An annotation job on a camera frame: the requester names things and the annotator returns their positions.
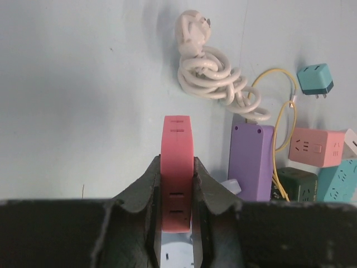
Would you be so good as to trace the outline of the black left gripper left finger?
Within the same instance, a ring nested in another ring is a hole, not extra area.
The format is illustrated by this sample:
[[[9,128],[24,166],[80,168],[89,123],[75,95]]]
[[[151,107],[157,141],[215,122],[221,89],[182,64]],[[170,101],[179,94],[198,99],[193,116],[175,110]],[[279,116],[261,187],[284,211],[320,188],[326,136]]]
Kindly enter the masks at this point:
[[[160,157],[107,199],[1,201],[2,267],[159,267]]]

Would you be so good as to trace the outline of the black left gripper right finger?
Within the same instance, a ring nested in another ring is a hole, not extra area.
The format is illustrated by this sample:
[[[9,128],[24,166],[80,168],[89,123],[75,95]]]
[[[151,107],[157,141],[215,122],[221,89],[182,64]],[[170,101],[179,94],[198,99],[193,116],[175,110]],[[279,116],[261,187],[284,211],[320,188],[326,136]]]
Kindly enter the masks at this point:
[[[355,267],[356,207],[247,202],[194,159],[195,267]]]

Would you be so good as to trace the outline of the dark green charger block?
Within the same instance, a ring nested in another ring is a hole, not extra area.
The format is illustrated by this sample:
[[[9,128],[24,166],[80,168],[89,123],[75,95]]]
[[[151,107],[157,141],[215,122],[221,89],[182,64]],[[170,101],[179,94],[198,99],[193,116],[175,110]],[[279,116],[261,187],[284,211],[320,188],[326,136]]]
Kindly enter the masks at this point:
[[[315,202],[317,200],[317,175],[293,167],[277,169],[279,182],[290,201]]]

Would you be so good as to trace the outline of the purple socket block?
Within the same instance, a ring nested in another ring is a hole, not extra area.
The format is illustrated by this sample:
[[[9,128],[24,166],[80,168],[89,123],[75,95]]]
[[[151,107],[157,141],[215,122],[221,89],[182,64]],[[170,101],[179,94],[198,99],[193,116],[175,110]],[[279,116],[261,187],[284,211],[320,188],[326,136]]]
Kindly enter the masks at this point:
[[[271,198],[274,127],[238,123],[232,125],[228,179],[237,180],[244,201],[267,202]]]

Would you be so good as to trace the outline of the red pink plug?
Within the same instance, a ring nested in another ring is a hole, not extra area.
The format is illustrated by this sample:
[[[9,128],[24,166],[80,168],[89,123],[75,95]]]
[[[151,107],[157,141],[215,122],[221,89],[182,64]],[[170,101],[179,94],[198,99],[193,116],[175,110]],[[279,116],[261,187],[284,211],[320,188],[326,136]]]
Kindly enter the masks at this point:
[[[160,156],[162,230],[186,233],[191,224],[194,142],[189,116],[165,116]]]

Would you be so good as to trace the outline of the teal power strip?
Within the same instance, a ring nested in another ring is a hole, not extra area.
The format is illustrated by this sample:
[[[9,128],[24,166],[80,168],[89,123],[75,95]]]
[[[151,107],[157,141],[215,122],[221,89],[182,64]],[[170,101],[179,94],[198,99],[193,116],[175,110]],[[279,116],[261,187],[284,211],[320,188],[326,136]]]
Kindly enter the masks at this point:
[[[350,202],[356,188],[356,160],[343,160],[339,166],[320,169],[318,202]]]

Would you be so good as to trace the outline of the pink cube socket adapter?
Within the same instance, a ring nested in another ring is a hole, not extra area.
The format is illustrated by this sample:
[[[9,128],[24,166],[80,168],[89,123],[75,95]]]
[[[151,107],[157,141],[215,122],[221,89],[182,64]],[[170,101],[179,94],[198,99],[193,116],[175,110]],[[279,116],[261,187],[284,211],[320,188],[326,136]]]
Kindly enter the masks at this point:
[[[338,166],[342,161],[345,134],[340,131],[295,128],[288,158],[318,168]]]

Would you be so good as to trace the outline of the white plug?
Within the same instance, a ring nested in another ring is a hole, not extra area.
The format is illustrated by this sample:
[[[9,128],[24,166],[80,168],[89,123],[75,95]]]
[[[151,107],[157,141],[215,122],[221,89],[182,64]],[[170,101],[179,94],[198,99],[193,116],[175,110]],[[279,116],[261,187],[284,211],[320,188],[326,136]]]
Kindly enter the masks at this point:
[[[352,129],[345,130],[343,160],[355,160],[357,157],[357,135]]]

